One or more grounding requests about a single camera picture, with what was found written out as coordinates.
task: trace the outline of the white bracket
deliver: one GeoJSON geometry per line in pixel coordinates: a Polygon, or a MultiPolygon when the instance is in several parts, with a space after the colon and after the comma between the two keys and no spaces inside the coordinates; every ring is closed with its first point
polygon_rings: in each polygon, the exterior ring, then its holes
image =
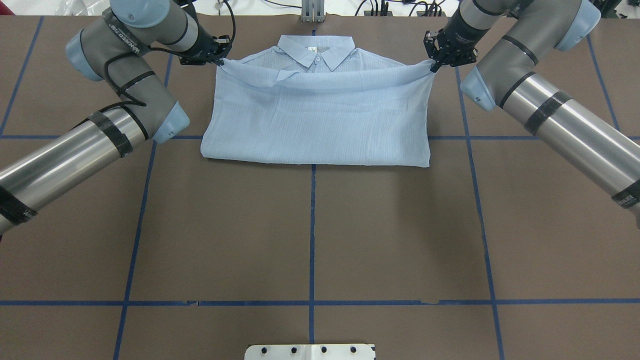
{"type": "Polygon", "coordinates": [[[324,0],[302,0],[302,22],[324,22],[324,0]]]}
{"type": "Polygon", "coordinates": [[[333,345],[253,345],[244,360],[375,360],[376,346],[333,345]]]}

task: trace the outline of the folded shirt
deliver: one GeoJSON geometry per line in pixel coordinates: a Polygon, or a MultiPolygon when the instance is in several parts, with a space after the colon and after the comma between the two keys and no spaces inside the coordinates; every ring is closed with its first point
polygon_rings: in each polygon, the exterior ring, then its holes
{"type": "Polygon", "coordinates": [[[218,67],[207,158],[429,166],[432,60],[404,65],[351,37],[287,36],[218,67]]]}

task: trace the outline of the light blue joint cap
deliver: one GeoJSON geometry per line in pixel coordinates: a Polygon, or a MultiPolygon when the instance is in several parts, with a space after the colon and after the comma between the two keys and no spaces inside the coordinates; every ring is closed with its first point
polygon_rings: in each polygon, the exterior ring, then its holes
{"type": "Polygon", "coordinates": [[[189,117],[182,109],[182,106],[176,101],[173,109],[169,111],[169,115],[166,116],[166,119],[162,125],[160,125],[153,139],[157,143],[163,143],[178,135],[182,130],[185,130],[187,126],[189,126],[189,117]]]}
{"type": "Polygon", "coordinates": [[[564,38],[556,45],[556,49],[567,51],[573,48],[596,27],[598,21],[600,21],[600,10],[589,0],[582,0],[573,24],[569,27],[564,38]]]}
{"type": "Polygon", "coordinates": [[[80,34],[82,34],[82,31],[67,43],[65,47],[67,59],[74,69],[78,70],[84,77],[92,81],[100,81],[102,78],[93,71],[89,62],[86,61],[84,51],[82,50],[82,43],[80,42],[80,34]]]}
{"type": "Polygon", "coordinates": [[[169,14],[172,0],[111,0],[111,10],[126,25],[150,28],[169,14]]]}
{"type": "Polygon", "coordinates": [[[495,100],[493,100],[489,88],[486,87],[486,83],[477,67],[471,70],[462,84],[460,84],[460,88],[465,95],[469,96],[482,109],[491,111],[495,108],[495,100]]]}

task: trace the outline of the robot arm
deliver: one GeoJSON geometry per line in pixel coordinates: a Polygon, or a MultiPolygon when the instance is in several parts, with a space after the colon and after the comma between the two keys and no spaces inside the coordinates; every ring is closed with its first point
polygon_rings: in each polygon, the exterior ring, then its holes
{"type": "Polygon", "coordinates": [[[210,36],[190,0],[112,0],[102,19],[69,42],[67,56],[85,77],[105,79],[122,102],[91,114],[0,171],[0,234],[145,140],[165,142],[189,125],[180,104],[141,57],[152,50],[150,44],[164,44],[168,49],[162,51],[180,56],[185,65],[222,65],[232,39],[210,36]]]}
{"type": "Polygon", "coordinates": [[[462,91],[487,111],[500,106],[635,214],[640,227],[640,146],[532,71],[553,48],[571,49],[596,26],[600,12],[588,0],[463,0],[444,29],[425,36],[431,70],[476,62],[475,45],[507,10],[518,22],[462,91]]]}

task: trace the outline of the brown table surface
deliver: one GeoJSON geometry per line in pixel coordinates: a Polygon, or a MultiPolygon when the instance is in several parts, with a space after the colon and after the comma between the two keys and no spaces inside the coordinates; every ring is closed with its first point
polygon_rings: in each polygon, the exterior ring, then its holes
{"type": "MultiPolygon", "coordinates": [[[[0,17],[0,168],[116,101],[64,55],[92,21],[0,17]]],[[[230,57],[315,31],[417,63],[445,22],[238,17],[230,57]]],[[[638,140],[638,33],[603,20],[536,71],[638,140]]],[[[436,77],[423,169],[204,159],[216,68],[148,60],[191,126],[5,234],[0,358],[242,359],[309,342],[375,343],[380,360],[640,358],[633,216],[502,110],[460,97],[471,67],[436,77]]]]}

